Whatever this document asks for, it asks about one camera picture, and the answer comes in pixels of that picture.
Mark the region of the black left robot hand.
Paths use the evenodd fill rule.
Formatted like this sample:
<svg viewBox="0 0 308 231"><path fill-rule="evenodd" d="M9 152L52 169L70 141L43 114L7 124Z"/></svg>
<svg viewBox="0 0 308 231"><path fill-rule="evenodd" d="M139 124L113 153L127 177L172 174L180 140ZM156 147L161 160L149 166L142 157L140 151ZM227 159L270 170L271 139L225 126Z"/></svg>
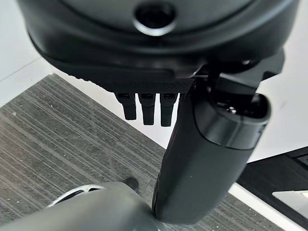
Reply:
<svg viewBox="0 0 308 231"><path fill-rule="evenodd" d="M239 178L267 126L259 84L278 75L296 0L20 0L38 53L115 94L125 119L176 124L154 189L155 216L195 224Z"/></svg>

